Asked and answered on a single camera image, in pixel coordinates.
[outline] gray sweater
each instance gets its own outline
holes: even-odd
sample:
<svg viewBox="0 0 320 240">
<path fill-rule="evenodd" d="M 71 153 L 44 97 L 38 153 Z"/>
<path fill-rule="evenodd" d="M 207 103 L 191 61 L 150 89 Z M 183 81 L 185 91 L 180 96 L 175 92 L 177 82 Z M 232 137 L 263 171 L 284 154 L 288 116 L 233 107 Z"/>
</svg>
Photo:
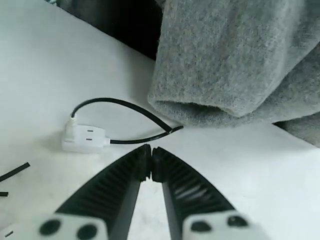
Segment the gray sweater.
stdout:
<svg viewBox="0 0 320 240">
<path fill-rule="evenodd" d="M 156 110 L 199 127 L 286 121 L 320 146 L 320 0 L 159 3 Z"/>
</svg>

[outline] black cable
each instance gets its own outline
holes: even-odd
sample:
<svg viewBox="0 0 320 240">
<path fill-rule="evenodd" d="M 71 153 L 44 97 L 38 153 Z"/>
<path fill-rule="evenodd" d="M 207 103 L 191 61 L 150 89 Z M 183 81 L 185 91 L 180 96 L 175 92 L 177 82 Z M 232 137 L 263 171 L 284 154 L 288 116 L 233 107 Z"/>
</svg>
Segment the black cable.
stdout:
<svg viewBox="0 0 320 240">
<path fill-rule="evenodd" d="M 26 168 L 30 167 L 30 164 L 27 162 L 19 167 L 17 167 L 16 169 L 6 173 L 5 175 L 0 176 L 0 182 L 11 178 L 12 176 L 16 175 L 17 173 L 20 173 L 22 170 L 25 170 Z"/>
<path fill-rule="evenodd" d="M 9 193 L 7 191 L 0 191 L 0 197 L 8 197 Z"/>
<path fill-rule="evenodd" d="M 167 133 L 171 133 L 172 132 L 172 128 L 166 124 L 164 121 L 162 121 L 160 118 L 158 118 L 156 115 L 152 114 L 151 112 L 143 109 L 142 107 L 135 105 L 133 103 L 124 101 L 124 100 L 120 100 L 120 99 L 115 99 L 115 98 L 110 98 L 110 97 L 100 97 L 100 98 L 93 98 L 87 101 L 84 101 L 82 103 L 80 103 L 78 106 L 76 106 L 73 110 L 73 112 L 71 113 L 71 117 L 74 118 L 76 115 L 76 112 L 88 105 L 88 104 L 93 104 L 93 103 L 113 103 L 113 104 L 119 104 L 122 105 L 124 107 L 127 107 L 129 109 L 135 110 L 136 112 L 146 116 L 148 119 L 150 119 L 151 121 L 153 121 L 155 124 L 157 124 L 160 128 L 162 128 L 163 130 L 165 130 Z"/>
<path fill-rule="evenodd" d="M 163 130 L 165 130 L 165 132 L 155 135 L 155 136 L 151 136 L 151 137 L 147 137 L 147 138 L 142 138 L 142 139 L 136 139 L 136 140 L 110 140 L 110 144 L 141 144 L 141 143 L 147 143 L 150 141 L 154 141 L 160 138 L 163 138 L 165 136 L 168 136 L 171 133 L 174 133 L 180 129 L 183 129 L 184 126 L 177 126 L 175 128 L 171 128 L 168 124 L 166 124 L 164 121 L 162 121 L 160 118 L 158 118 L 156 115 L 152 114 L 151 112 L 143 109 L 142 107 L 135 105 L 133 103 L 124 101 L 124 100 L 120 100 L 120 99 L 116 99 L 116 98 L 110 98 L 110 97 L 99 97 L 99 98 L 93 98 L 93 99 L 89 99 L 86 100 L 82 103 L 80 103 L 78 106 L 76 106 L 74 108 L 74 110 L 71 113 L 71 118 L 74 118 L 77 111 L 89 104 L 93 104 L 93 103 L 113 103 L 113 104 L 119 104 L 121 106 L 125 106 L 129 109 L 135 110 L 136 112 L 146 116 L 148 119 L 150 119 L 151 121 L 153 121 L 154 123 L 156 123 L 160 128 L 162 128 Z"/>
<path fill-rule="evenodd" d="M 184 126 L 177 126 L 175 128 L 172 129 L 171 133 L 174 133 L 180 129 L 183 129 Z M 170 135 L 170 133 L 168 132 L 164 132 L 155 136 L 151 136 L 151 137 L 147 137 L 147 138 L 142 138 L 142 139 L 137 139 L 137 140 L 110 140 L 110 144 L 142 144 L 142 143 L 147 143 L 147 142 L 151 142 L 157 139 L 161 139 L 165 136 Z"/>
</svg>

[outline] cut wire piece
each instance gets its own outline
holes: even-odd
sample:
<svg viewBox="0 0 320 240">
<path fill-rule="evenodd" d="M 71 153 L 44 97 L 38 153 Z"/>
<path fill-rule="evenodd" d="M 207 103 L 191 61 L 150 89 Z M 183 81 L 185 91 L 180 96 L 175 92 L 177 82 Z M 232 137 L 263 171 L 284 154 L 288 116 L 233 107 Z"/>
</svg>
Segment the cut wire piece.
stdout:
<svg viewBox="0 0 320 240">
<path fill-rule="evenodd" d="M 9 193 L 7 191 L 0 191 L 0 197 L 8 197 Z"/>
<path fill-rule="evenodd" d="M 21 171 L 25 170 L 28 167 L 30 167 L 30 164 L 28 162 L 26 162 L 25 164 L 17 167 L 16 169 L 14 169 L 14 170 L 12 170 L 12 171 L 0 176 L 0 182 L 6 180 L 8 178 L 11 178 L 12 176 L 20 173 Z"/>
<path fill-rule="evenodd" d="M 109 240 L 126 240 L 142 181 L 151 175 L 151 147 L 121 157 L 73 194 L 57 213 L 102 219 Z"/>
</svg>

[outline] white surface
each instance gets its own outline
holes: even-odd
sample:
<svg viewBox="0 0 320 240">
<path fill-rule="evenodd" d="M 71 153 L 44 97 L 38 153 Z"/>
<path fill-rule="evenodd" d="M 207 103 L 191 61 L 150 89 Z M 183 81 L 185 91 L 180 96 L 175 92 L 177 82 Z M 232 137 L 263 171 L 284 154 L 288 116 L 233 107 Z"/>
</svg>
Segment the white surface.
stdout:
<svg viewBox="0 0 320 240">
<path fill-rule="evenodd" d="M 60 226 L 56 233 L 50 236 L 41 236 L 39 230 L 41 226 L 50 220 L 59 220 Z M 96 235 L 92 240 L 108 240 L 108 228 L 105 222 L 98 218 L 74 216 L 66 214 L 39 215 L 16 224 L 12 229 L 13 233 L 8 236 L 9 240 L 79 240 L 78 230 L 85 225 L 94 225 L 97 228 Z"/>
<path fill-rule="evenodd" d="M 245 219 L 248 226 L 228 226 L 228 219 L 233 216 Z M 192 231 L 192 224 L 198 221 L 208 224 L 211 231 Z M 259 225 L 236 210 L 189 216 L 183 223 L 182 232 L 183 240 L 270 240 Z"/>
<path fill-rule="evenodd" d="M 119 98 L 151 110 L 146 96 L 153 67 L 147 57 L 42 0 L 0 0 L 0 175 L 31 164 L 0 183 L 0 191 L 9 192 L 0 199 L 9 222 L 51 214 L 97 172 L 137 147 L 111 146 L 100 155 L 66 153 L 60 134 L 73 107 L 90 98 Z M 87 106 L 78 119 L 116 139 L 161 132 L 142 115 L 114 104 Z M 152 146 L 192 165 L 271 239 L 319 238 L 319 149 L 268 124 L 187 127 Z M 142 184 L 128 239 L 170 239 L 161 185 Z"/>
</svg>

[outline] white handle part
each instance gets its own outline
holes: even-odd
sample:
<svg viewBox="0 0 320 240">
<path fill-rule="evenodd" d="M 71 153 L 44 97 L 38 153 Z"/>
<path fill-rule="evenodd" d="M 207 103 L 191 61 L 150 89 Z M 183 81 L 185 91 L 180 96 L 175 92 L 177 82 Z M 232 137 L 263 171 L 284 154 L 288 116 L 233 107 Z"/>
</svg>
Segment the white handle part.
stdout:
<svg viewBox="0 0 320 240">
<path fill-rule="evenodd" d="M 236 210 L 197 214 L 183 223 L 183 240 L 270 240 L 260 226 Z"/>
<path fill-rule="evenodd" d="M 98 218 L 53 214 L 32 218 L 1 232 L 4 240 L 108 240 L 106 224 Z"/>
</svg>

